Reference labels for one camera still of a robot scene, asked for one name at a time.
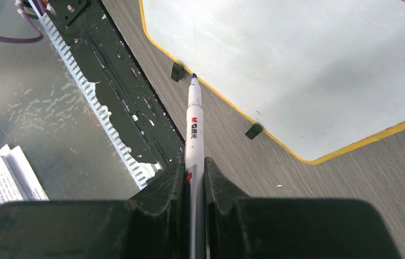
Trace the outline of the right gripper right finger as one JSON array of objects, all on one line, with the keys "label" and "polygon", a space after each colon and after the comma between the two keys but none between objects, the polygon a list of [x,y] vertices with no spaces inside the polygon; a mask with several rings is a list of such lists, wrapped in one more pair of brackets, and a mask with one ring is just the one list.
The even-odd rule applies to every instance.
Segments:
[{"label": "right gripper right finger", "polygon": [[211,258],[400,258],[366,201],[252,197],[213,158],[204,170]]}]

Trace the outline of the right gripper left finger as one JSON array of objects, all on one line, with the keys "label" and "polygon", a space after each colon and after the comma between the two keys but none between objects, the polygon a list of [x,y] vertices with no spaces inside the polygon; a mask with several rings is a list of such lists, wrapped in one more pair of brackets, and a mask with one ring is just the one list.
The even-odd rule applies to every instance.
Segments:
[{"label": "right gripper left finger", "polygon": [[0,206],[0,258],[180,258],[183,154],[127,200]]}]

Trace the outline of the white marker pen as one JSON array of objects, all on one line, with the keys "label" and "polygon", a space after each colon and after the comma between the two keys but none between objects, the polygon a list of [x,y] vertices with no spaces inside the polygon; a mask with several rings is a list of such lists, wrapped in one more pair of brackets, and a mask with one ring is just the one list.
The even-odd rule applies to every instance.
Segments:
[{"label": "white marker pen", "polygon": [[189,195],[189,258],[206,258],[203,109],[196,74],[189,86],[186,122],[184,186]]}]

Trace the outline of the yellow framed whiteboard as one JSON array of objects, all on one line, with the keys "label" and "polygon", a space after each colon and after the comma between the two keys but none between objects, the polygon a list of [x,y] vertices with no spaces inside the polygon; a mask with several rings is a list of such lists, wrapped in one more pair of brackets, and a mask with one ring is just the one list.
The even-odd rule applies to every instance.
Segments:
[{"label": "yellow framed whiteboard", "polygon": [[139,1],[145,35],[302,162],[405,130],[405,1]]}]

